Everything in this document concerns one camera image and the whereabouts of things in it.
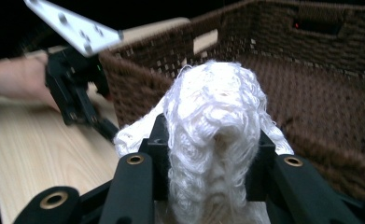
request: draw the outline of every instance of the dark background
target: dark background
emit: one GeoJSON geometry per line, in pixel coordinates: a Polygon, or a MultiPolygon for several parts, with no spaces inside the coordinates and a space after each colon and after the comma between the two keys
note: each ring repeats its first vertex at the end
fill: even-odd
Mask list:
{"type": "MultiPolygon", "coordinates": [[[[60,7],[65,7],[116,30],[175,17],[192,18],[237,1],[50,0],[60,7]]],[[[30,45],[33,40],[36,41],[39,34],[49,31],[45,31],[46,29],[49,27],[25,5],[23,0],[0,1],[0,58],[21,54],[21,48],[30,45]]]]}

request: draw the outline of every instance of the basket handle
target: basket handle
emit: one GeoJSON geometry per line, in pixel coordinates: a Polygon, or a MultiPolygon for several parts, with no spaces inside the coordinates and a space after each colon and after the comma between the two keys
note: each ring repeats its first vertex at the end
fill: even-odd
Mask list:
{"type": "Polygon", "coordinates": [[[336,38],[344,31],[344,20],[344,8],[303,3],[298,7],[292,28],[307,35],[336,38]]]}
{"type": "Polygon", "coordinates": [[[190,22],[193,38],[193,55],[214,46],[219,40],[222,27],[219,11],[205,14],[190,22]]]}

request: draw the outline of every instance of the brown wicker basket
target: brown wicker basket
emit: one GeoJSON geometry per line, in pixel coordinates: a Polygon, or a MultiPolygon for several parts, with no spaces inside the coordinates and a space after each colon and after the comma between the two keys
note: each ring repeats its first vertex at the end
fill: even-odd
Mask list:
{"type": "Polygon", "coordinates": [[[254,71],[296,154],[336,190],[365,198],[365,7],[244,1],[101,52],[119,125],[146,115],[184,60],[210,59],[254,71]],[[213,30],[218,42],[194,54],[194,39],[213,30]]]}

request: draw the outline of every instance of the black bar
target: black bar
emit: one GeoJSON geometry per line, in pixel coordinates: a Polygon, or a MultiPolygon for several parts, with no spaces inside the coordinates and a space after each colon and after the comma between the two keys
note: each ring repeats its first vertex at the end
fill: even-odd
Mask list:
{"type": "Polygon", "coordinates": [[[137,152],[123,156],[119,160],[99,223],[154,223],[152,190],[153,164],[149,155],[137,152]]]}
{"type": "Polygon", "coordinates": [[[304,158],[296,155],[278,156],[273,174],[296,223],[361,223],[304,158]]]}
{"type": "Polygon", "coordinates": [[[37,194],[14,224],[74,224],[81,220],[80,197],[76,189],[53,187],[37,194]]]}
{"type": "Polygon", "coordinates": [[[163,114],[156,117],[147,146],[141,146],[140,151],[147,153],[153,160],[154,185],[153,199],[165,201],[168,199],[168,170],[170,161],[168,159],[168,131],[167,121],[163,114]]]}
{"type": "Polygon", "coordinates": [[[275,153],[274,142],[260,131],[259,151],[246,174],[246,199],[251,202],[265,202],[271,185],[268,167],[273,166],[275,153]]]}

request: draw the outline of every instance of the screw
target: screw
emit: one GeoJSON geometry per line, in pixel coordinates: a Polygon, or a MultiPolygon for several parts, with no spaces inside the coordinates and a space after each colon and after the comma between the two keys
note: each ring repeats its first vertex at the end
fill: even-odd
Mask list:
{"type": "Polygon", "coordinates": [[[71,117],[71,119],[77,119],[77,114],[75,113],[71,113],[69,114],[69,116],[71,117]]]}
{"type": "Polygon", "coordinates": [[[93,123],[96,123],[96,122],[98,122],[98,119],[97,119],[95,116],[92,116],[92,117],[91,117],[91,121],[92,121],[93,123]]]}
{"type": "Polygon", "coordinates": [[[92,52],[92,48],[90,44],[85,44],[84,45],[84,49],[86,50],[86,52],[91,53],[92,52]]]}
{"type": "Polygon", "coordinates": [[[90,42],[90,38],[88,35],[86,35],[83,31],[79,31],[79,34],[81,37],[85,38],[87,40],[87,42],[90,42]]]}
{"type": "Polygon", "coordinates": [[[100,30],[100,28],[98,28],[98,26],[97,26],[97,25],[94,25],[94,30],[95,30],[98,34],[100,34],[100,36],[104,36],[103,31],[102,31],[102,30],[100,30]]]}
{"type": "Polygon", "coordinates": [[[66,19],[65,15],[63,13],[59,14],[59,20],[62,24],[68,23],[68,20],[66,19]]]}

